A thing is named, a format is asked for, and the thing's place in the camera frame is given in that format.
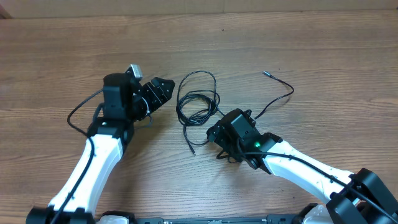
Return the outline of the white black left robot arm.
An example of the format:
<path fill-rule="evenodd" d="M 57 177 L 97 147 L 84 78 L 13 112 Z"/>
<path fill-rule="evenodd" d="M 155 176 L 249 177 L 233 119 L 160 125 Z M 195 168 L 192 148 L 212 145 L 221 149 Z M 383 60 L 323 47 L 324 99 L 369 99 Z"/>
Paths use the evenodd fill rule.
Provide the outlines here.
<path fill-rule="evenodd" d="M 134 135 L 134 123 L 168 102 L 173 80 L 159 77 L 141 85 L 132 72 L 104 77 L 104 96 L 87 131 L 83 154 L 67 183 L 45 208 L 34 207 L 27 223 L 94 223 L 98 201 L 115 165 Z"/>

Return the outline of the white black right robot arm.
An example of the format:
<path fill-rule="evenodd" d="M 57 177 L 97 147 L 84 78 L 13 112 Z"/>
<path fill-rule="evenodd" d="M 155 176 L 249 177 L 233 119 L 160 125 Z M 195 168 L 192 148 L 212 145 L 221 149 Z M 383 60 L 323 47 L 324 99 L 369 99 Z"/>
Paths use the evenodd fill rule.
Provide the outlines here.
<path fill-rule="evenodd" d="M 303 211 L 299 223 L 397 223 L 397 199 L 372 171 L 328 166 L 273 133 L 261 134 L 251 111 L 235 109 L 206 132 L 222 148 L 219 158 L 291 181 L 322 201 Z"/>

